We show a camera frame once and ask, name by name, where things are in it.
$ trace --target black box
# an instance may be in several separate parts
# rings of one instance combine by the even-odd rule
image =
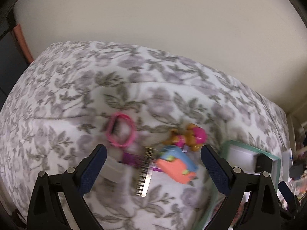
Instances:
[[[255,173],[260,173],[266,171],[268,173],[272,172],[273,160],[264,154],[257,156]]]

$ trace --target floral bedsheet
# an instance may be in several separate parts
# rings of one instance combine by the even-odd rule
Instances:
[[[159,146],[169,129],[188,123],[204,128],[217,151],[230,139],[279,157],[289,148],[282,109],[223,72],[136,45],[55,43],[24,72],[0,112],[0,172],[25,217],[37,173],[63,172],[98,143],[109,147],[105,124],[119,110],[137,125],[131,153]],[[147,196],[137,197],[133,168],[126,167],[119,186],[99,176],[85,200],[104,229],[191,229],[208,206],[211,181],[199,152],[188,155],[199,170],[186,185],[154,172]]]

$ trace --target pink ring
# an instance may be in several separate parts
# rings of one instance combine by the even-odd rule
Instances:
[[[112,137],[112,130],[113,130],[114,123],[115,123],[117,118],[123,118],[128,123],[128,125],[131,127],[131,135],[130,135],[130,137],[127,139],[127,141],[124,144],[117,143],[114,140],[114,138]],[[135,137],[136,137],[136,127],[135,127],[135,124],[134,124],[133,120],[128,115],[123,114],[121,112],[114,113],[111,116],[111,119],[110,119],[110,121],[108,123],[108,127],[106,129],[106,138],[108,139],[108,141],[114,147],[126,148],[128,145],[133,143]]]

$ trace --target wall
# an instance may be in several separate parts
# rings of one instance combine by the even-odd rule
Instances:
[[[137,44],[222,70],[290,109],[307,94],[307,29],[288,0],[19,0],[34,57],[51,43]]]

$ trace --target comb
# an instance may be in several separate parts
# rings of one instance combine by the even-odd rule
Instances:
[[[139,177],[136,182],[135,194],[145,197],[149,187],[152,171],[154,168],[154,152],[150,147],[145,147],[144,159],[139,167]]]

